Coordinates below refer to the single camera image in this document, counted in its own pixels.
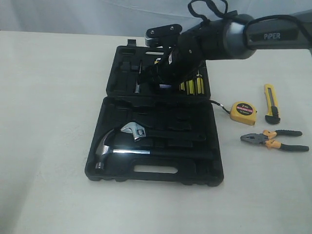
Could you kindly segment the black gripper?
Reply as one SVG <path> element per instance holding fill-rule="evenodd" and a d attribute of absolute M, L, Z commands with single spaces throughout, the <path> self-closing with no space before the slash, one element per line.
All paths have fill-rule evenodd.
<path fill-rule="evenodd" d="M 205 60 L 201 43 L 199 33 L 190 30 L 183 32 L 174 46 L 163 47 L 164 54 L 160 62 L 142 71 L 142 82 L 174 86 L 191 79 Z"/>

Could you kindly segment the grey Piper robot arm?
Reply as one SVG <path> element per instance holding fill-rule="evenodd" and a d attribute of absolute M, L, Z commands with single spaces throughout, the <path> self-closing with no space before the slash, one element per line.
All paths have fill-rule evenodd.
<path fill-rule="evenodd" d="M 248 59 L 256 50 L 311 49 L 312 12 L 253 19 L 246 14 L 202 22 L 179 34 L 160 62 L 146 67 L 139 84 L 179 85 L 206 60 Z"/>

